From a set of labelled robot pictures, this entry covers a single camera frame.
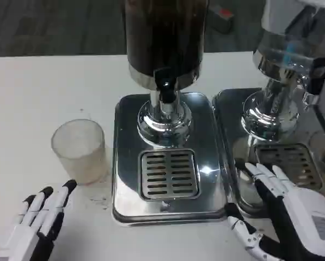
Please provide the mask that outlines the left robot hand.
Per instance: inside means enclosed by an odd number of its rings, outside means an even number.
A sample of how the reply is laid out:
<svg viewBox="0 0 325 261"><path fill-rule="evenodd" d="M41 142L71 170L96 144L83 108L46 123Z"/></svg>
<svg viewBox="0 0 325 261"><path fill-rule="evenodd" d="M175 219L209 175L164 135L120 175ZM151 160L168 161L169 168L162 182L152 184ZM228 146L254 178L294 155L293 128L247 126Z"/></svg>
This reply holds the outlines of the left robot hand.
<svg viewBox="0 0 325 261"><path fill-rule="evenodd" d="M0 260L49 260L63 226L64 209L77 182L68 180L58 191L51 186L22 201L13 228L0 247Z"/></svg>

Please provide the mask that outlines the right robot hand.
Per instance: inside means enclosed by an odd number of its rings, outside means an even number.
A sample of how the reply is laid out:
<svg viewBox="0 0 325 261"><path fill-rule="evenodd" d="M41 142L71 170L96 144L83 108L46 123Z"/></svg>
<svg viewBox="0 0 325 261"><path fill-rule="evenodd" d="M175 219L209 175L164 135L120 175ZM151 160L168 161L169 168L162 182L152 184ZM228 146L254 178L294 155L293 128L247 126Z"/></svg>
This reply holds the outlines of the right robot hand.
<svg viewBox="0 0 325 261"><path fill-rule="evenodd" d="M325 197L298 187L276 165L240 161L236 168L253 178L278 237L260 233L227 203L227 220L244 249L256 260L325 260Z"/></svg>

